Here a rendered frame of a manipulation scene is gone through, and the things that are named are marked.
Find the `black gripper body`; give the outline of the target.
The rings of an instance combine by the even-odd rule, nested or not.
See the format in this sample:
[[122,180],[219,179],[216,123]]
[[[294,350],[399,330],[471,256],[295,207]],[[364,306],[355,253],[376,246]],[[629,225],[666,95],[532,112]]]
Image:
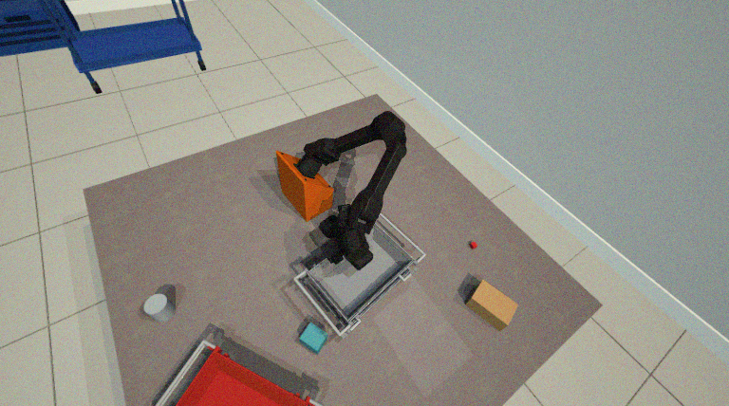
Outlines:
[[[337,232],[337,217],[335,215],[331,215],[324,221],[322,221],[319,225],[319,230],[324,235],[330,235],[332,234],[334,237],[337,235],[338,239],[341,240],[341,236]],[[333,238],[334,238],[333,237]],[[342,241],[342,240],[341,240]],[[362,269],[365,265],[367,265],[370,261],[373,260],[373,253],[368,249],[367,254],[364,256],[364,258],[357,260],[357,261],[350,261],[350,263],[358,270]]]

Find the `small teal block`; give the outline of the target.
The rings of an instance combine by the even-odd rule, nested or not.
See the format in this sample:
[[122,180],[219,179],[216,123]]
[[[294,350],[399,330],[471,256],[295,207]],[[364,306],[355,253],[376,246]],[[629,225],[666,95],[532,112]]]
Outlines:
[[307,329],[299,337],[299,342],[311,352],[318,355],[327,339],[328,333],[310,322]]

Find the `grey cylinder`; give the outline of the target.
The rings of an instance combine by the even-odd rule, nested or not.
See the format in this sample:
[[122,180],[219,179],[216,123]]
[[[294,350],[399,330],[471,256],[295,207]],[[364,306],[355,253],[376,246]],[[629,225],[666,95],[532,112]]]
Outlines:
[[164,323],[174,316],[176,307],[165,295],[155,294],[147,299],[144,310],[156,322]]

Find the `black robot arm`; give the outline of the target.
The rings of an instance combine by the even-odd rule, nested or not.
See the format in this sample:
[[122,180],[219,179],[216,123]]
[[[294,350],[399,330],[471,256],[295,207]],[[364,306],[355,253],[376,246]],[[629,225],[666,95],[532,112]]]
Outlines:
[[[339,161],[341,153],[377,139],[385,142],[386,150],[367,187],[358,193],[351,206],[338,206],[337,232],[342,235],[342,241],[335,235],[321,246],[331,264],[340,263],[343,255],[348,261],[357,261],[367,254],[365,233],[370,234],[373,229],[383,207],[384,192],[407,153],[404,130],[405,124],[392,112],[385,111],[366,127],[339,138],[321,138],[306,144],[304,156],[298,164],[293,164],[303,176],[315,179],[321,166]],[[358,222],[358,218],[366,223]]]

